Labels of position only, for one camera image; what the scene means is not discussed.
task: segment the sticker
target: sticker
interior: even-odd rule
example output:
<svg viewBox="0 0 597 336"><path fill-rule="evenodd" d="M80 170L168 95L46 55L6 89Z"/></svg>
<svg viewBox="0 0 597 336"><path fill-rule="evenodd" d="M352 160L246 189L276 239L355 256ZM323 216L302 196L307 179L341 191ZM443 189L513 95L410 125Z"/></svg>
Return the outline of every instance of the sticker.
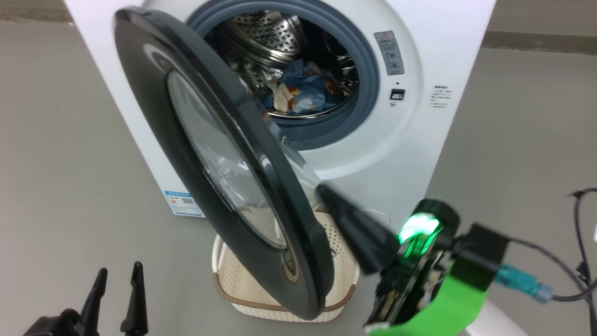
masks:
<svg viewBox="0 0 597 336"><path fill-rule="evenodd" d="M402 75L404 74L404 65L402 64L402 56L400 56L400 50L398 49L398 43L394 37L394 32L379 32L374 34L383 60L386 64L387 74Z"/></svg>
<svg viewBox="0 0 597 336"><path fill-rule="evenodd" d="M205 217L199 206L189 193L178 193L176 191L164 191L166 198L176 215Z"/></svg>
<svg viewBox="0 0 597 336"><path fill-rule="evenodd" d="M448 104L452 99L452 90L447 86L436 85L431 91L431 98L429 99L430 108L448 108Z"/></svg>

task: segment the green light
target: green light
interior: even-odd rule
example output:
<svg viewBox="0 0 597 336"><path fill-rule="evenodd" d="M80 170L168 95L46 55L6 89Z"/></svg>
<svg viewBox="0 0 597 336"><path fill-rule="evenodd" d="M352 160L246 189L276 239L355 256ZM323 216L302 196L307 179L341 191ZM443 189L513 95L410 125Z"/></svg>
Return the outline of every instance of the green light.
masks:
<svg viewBox="0 0 597 336"><path fill-rule="evenodd" d="M438 225L439 221L432 215L426 213L417 213L412 215L410 218L408 218L407 222L402 227L402 231L400 231L398 234L400 244L406 242L407 239L411 238L412 236L420 233L430 235L435 231Z"/></svg>
<svg viewBox="0 0 597 336"><path fill-rule="evenodd" d="M431 246L432 243L435 243L435 239L438 237L438 234L439 234L439 230L436 231L435 233L433 233L431 236L429 236L429 238L425 242L425 246L423 246L423 250L421 253L424 254L425 252L427 252L427 250L429 249L429 246Z"/></svg>

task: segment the washing machine door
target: washing machine door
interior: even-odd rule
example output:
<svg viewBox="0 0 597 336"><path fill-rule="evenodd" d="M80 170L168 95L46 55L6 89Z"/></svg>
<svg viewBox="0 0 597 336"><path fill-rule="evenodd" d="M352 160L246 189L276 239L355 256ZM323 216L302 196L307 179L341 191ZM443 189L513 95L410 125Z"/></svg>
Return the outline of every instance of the washing machine door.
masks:
<svg viewBox="0 0 597 336"><path fill-rule="evenodd" d="M147 122L210 223L275 300L316 318L334 280L330 245L312 210L316 175L185 24L160 11L124 9L115 39Z"/></svg>

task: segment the white wicker basket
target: white wicker basket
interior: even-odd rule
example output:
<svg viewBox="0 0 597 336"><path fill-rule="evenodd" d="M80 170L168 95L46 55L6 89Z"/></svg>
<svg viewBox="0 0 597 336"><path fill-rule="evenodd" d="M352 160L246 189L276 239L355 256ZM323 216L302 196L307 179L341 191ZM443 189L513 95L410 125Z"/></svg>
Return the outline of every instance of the white wicker basket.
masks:
<svg viewBox="0 0 597 336"><path fill-rule="evenodd" d="M319 317L311 321L303 320L280 306L238 261L220 236L216 236L211 267L219 293L241 313L262 319L288 322L328 322L335 319L356 289L359 267L332 217L321 212L315 212L315 216L324 226L330 246L334 249L332 253L336 254L334 284L325 299L324 312Z"/></svg>

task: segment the black cable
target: black cable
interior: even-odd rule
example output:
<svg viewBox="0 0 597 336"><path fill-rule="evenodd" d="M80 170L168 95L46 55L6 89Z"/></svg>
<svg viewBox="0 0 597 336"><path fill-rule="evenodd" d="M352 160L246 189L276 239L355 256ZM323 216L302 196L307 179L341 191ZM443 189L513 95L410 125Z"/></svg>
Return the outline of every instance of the black cable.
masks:
<svg viewBox="0 0 597 336"><path fill-rule="evenodd" d="M563 262L560 258L558 258L555 254L549 252L549 250L547 250L535 243L528 242L524 239L510 238L510 241L541 252L541 254L548 257L551 261L553 261L555 264L560 266L562 271L564 271L564 273L566 273L566 275L568 275L570 277L570 279L572 279L572 281L574 282L576 287L578 287L579 291L582 292L584 290L583 282L574 274L574 270L572 268L570 268L568 265L566 265L566 263ZM555 299L556 297L565 298L565 297L560 297L559 295L554 295L552 300L560 301L560 300L556 300Z"/></svg>
<svg viewBox="0 0 597 336"><path fill-rule="evenodd" d="M581 291L578 294L570 295L567 297L560 297L560 296L554 295L552 300L560 301L560 302L575 302L578 300L586 299L587 297L589 297L589 294L591 294L592 292L595 291L596 288L597 288L597 281L594 281L589 285L589 287L587 287L587 289Z"/></svg>
<svg viewBox="0 0 597 336"><path fill-rule="evenodd" d="M560 266L560 268L564 271L564 273L566 273L570 277L570 279L572 279L572 281L574 282L576 287L578 287L579 291L583 292L583 284L584 283L576 275L574 275L573 269L570 268L569 266L567 266L566 263L564 263L555 254L549 252L549 250L547 250L535 243L531 243L526 240L522 240L522 239L518 239L518 238L510 238L510 241L514 242L514 243L519 243L528 248L535 249L535 250L541 252L543 255L548 257L551 261L553 261L558 266ZM566 300L567 298L568 297L562 297L559 295L552 296L552 300L554 300L554 301L567 302L567 300ZM590 328L591 336L597 336L597 321L595 320L595 304L593 302L592 296L581 297L577 300L572 300L572 301L578 301L583 298L587 301L587 304L589 305L589 328Z"/></svg>
<svg viewBox="0 0 597 336"><path fill-rule="evenodd" d="M597 192L597 188L586 188L584 190L578 190L572 193L576 199L574 200L574 231L576 231L576 241L578 242L578 249L580 250L580 256L583 260L583 265L581 266L581 270L583 271L582 275L586 280L587 286L591 283L591 272L589 270L589 261L587 259L587 252L584 249L583 237L580 232L580 202L582 198L587 193L595 193ZM593 294L589 292L586 298L587 302L589 303L589 319L590 319L590 329L591 334L597 334L597 314L595 313L595 304L593 300Z"/></svg>

